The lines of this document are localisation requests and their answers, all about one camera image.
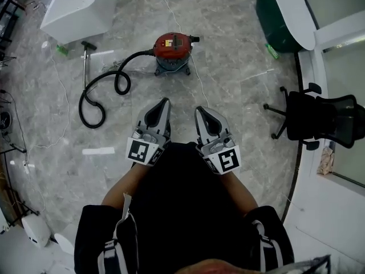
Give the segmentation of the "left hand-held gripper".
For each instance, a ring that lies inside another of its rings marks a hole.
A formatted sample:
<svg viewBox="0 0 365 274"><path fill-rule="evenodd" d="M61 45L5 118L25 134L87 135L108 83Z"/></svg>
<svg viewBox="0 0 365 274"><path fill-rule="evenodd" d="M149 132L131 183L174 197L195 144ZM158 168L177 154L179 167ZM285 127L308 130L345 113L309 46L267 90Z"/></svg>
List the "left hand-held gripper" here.
<svg viewBox="0 0 365 274"><path fill-rule="evenodd" d="M142 109L127 140L125 158L153 167L171 142L171 102L162 98Z"/></svg>

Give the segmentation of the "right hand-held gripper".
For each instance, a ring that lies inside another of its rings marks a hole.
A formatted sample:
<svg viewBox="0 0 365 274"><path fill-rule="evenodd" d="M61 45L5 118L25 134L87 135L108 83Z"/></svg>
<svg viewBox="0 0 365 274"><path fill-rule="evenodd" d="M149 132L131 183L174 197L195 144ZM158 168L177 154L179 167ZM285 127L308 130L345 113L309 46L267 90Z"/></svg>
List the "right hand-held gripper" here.
<svg viewBox="0 0 365 274"><path fill-rule="evenodd" d="M212 172L224 175L240 168L240 147L230 133L226 118L211 108L198 106L194 120L200 143L196 149Z"/></svg>

